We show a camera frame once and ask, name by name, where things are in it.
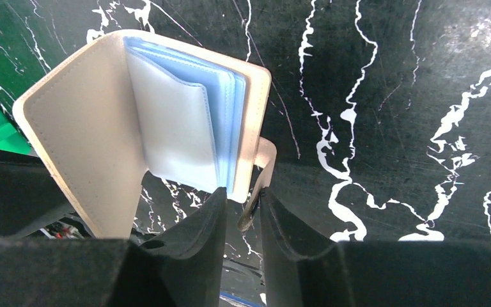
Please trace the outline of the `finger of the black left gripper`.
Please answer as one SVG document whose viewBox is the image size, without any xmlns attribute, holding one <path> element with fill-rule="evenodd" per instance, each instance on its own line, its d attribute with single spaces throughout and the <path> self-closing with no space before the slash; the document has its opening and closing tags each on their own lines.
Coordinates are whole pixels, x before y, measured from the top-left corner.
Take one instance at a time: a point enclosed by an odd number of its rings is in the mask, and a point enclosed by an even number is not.
<svg viewBox="0 0 491 307">
<path fill-rule="evenodd" d="M 0 237 L 25 237 L 73 211 L 39 158 L 0 150 Z"/>
</svg>

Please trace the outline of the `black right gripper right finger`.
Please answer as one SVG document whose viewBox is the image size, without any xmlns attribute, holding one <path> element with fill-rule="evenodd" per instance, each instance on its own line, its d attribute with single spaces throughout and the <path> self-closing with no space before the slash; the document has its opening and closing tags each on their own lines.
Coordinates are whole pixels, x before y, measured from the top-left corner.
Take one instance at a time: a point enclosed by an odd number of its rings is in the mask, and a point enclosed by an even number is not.
<svg viewBox="0 0 491 307">
<path fill-rule="evenodd" d="M 491 251 L 460 242 L 334 242 L 260 193 L 269 306 L 491 306 Z"/>
</svg>

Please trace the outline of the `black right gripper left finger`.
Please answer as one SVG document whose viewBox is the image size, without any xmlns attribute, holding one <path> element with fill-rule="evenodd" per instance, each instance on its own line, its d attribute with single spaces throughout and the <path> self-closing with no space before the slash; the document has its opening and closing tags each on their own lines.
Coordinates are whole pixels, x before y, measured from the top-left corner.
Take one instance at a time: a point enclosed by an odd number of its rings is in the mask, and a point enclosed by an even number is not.
<svg viewBox="0 0 491 307">
<path fill-rule="evenodd" d="M 217 306 L 227 197 L 143 244 L 0 237 L 0 306 Z"/>
</svg>

